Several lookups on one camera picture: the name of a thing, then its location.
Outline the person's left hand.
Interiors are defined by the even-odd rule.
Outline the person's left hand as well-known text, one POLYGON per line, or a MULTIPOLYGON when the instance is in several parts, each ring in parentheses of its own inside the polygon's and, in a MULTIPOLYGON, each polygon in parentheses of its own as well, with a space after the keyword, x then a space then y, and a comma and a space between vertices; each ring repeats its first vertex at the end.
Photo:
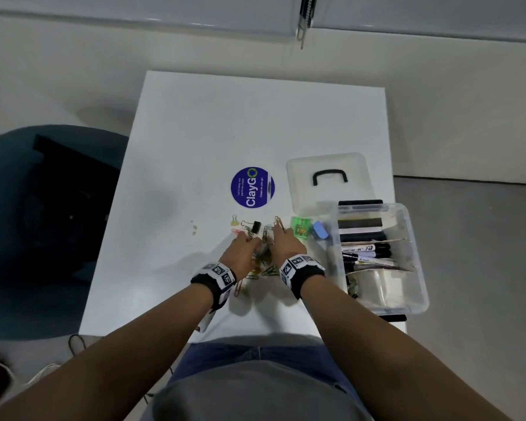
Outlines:
POLYGON ((243 280, 255 268, 256 262, 253 259, 257 252, 240 251, 236 248, 236 236, 231 244, 219 258, 219 262, 228 267, 239 282, 243 280))

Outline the white tape roll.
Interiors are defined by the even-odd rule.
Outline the white tape roll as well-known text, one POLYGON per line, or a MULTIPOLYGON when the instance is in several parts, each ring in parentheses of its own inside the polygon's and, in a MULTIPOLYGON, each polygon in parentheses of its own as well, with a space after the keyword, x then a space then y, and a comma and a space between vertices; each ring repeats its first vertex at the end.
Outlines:
POLYGON ((346 274, 348 293, 362 304, 397 306, 404 302, 403 280, 407 272, 394 269, 366 269, 346 274))

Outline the black whiteboard marker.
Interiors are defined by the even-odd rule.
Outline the black whiteboard marker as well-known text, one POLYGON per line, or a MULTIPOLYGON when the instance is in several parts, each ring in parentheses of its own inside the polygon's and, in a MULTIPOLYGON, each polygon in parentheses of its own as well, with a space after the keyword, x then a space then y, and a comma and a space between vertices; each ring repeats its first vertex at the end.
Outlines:
POLYGON ((361 243, 342 245, 342 251, 345 253, 364 253, 364 252, 375 252, 375 253, 387 253, 390 251, 390 243, 361 243))
POLYGON ((351 259, 351 260, 357 260, 357 261, 367 261, 367 260, 391 260, 392 259, 392 252, 387 251, 363 251, 360 253, 353 253, 353 252, 342 252, 344 259, 351 259))

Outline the green pencil sharpener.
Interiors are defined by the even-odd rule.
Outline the green pencil sharpener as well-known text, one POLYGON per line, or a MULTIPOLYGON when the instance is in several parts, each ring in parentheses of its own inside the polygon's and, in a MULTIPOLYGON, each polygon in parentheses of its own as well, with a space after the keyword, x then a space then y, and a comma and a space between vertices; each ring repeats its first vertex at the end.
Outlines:
POLYGON ((311 234, 312 226, 313 222, 310 218, 291 217, 290 227, 293 230, 293 234, 298 239, 308 239, 311 234))

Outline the pile of coloured paper clips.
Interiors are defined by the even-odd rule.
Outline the pile of coloured paper clips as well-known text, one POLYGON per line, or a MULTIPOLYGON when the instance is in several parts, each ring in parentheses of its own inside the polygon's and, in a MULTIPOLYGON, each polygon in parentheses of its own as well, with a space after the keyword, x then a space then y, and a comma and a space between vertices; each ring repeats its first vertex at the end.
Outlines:
POLYGON ((260 250, 253 256, 253 259, 256 262, 255 268, 249 273, 248 276, 245 277, 245 279, 237 283, 234 291, 235 297, 238 297, 241 292, 247 294, 248 281, 258 280, 261 277, 272 277, 279 275, 277 267, 273 265, 272 255, 269 249, 269 245, 273 242, 273 232, 271 228, 275 225, 280 225, 281 227, 285 228, 279 217, 275 217, 272 224, 265 225, 261 223, 261 229, 257 235, 249 235, 240 225, 234 228, 231 227, 231 232, 234 234, 244 232, 250 237, 257 236, 262 240, 262 246, 260 250))

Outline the black marker-tag left wristband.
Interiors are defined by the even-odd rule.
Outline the black marker-tag left wristband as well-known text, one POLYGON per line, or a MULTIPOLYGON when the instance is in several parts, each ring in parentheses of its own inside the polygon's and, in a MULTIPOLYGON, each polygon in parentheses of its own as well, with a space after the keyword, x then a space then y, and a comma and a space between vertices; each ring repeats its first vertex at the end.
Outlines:
POLYGON ((223 263, 209 263, 203 266, 190 281, 201 284, 211 291, 213 303, 211 313, 221 309, 230 296, 231 289, 237 284, 234 272, 223 263))

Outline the person's right forearm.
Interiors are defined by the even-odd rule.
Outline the person's right forearm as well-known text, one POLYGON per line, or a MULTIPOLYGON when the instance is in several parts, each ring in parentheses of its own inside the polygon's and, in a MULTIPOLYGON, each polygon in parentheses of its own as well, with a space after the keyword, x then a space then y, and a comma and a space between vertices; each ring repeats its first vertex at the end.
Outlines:
POLYGON ((301 297, 375 421, 512 421, 433 353, 323 276, 301 297))

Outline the round purple sticker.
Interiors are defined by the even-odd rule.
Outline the round purple sticker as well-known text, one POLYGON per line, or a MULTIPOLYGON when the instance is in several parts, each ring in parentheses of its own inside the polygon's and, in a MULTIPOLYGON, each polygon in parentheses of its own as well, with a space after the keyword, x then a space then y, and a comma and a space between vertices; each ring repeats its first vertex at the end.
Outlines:
POLYGON ((267 205, 275 193, 273 176, 264 168, 247 167, 231 180, 231 197, 240 206, 258 209, 267 205))

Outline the grey shirt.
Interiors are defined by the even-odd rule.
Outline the grey shirt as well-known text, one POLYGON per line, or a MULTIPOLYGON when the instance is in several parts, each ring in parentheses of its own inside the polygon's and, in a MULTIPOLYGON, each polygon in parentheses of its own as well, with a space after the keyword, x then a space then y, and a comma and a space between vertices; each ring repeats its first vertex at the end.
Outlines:
POLYGON ((141 421, 373 421, 339 386, 271 361, 245 361, 170 383, 141 421))

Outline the white tag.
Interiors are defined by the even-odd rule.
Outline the white tag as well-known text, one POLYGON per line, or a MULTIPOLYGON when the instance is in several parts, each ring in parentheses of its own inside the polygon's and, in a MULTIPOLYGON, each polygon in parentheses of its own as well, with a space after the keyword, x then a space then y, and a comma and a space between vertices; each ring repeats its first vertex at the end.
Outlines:
POLYGON ((196 332, 199 332, 199 333, 204 333, 204 332, 208 329, 208 327, 209 327, 209 325, 210 325, 212 319, 214 318, 216 312, 217 312, 217 310, 211 310, 211 311, 209 311, 209 312, 208 312, 208 313, 207 313, 207 314, 201 319, 201 321, 199 322, 199 324, 198 324, 197 327, 195 328, 195 331, 196 331, 196 332))

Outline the black flat case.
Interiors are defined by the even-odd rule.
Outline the black flat case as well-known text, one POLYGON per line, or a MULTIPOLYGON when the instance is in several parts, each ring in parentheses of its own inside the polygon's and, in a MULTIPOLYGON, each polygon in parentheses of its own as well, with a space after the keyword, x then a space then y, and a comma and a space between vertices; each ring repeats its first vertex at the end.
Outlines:
POLYGON ((359 218, 359 219, 338 219, 339 229, 350 228, 380 228, 383 227, 381 218, 359 218))

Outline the black marker-tag right wristband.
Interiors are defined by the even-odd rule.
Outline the black marker-tag right wristband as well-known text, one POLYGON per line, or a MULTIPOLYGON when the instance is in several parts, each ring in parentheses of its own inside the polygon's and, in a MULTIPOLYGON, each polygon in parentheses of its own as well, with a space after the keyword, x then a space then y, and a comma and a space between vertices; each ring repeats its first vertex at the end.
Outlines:
POLYGON ((313 257, 298 254, 287 258, 279 268, 283 283, 292 291, 296 300, 301 299, 303 284, 313 276, 326 277, 325 269, 313 257))

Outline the person's right hand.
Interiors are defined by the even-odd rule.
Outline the person's right hand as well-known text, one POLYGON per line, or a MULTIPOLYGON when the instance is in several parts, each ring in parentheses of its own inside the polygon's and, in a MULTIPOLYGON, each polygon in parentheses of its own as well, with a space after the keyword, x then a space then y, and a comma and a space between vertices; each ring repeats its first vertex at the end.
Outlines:
POLYGON ((307 248, 297 238, 295 238, 295 240, 286 242, 272 242, 269 245, 269 248, 271 251, 273 264, 277 268, 281 268, 284 262, 293 256, 307 254, 307 248))

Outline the clear plastic storage box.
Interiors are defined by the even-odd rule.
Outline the clear plastic storage box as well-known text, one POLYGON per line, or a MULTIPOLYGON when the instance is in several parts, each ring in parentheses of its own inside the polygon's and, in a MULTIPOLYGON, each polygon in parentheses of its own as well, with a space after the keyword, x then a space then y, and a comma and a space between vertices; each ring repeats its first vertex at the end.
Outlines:
POLYGON ((350 297, 380 316, 427 311, 428 290, 404 205, 340 201, 328 226, 328 268, 350 297))

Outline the person's left forearm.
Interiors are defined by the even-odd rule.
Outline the person's left forearm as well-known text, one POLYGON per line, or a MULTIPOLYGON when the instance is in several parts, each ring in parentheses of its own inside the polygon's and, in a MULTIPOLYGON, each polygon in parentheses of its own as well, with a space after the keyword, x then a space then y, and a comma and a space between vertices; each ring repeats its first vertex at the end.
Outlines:
POLYGON ((191 284, 0 405, 0 421, 123 421, 212 307, 191 284))

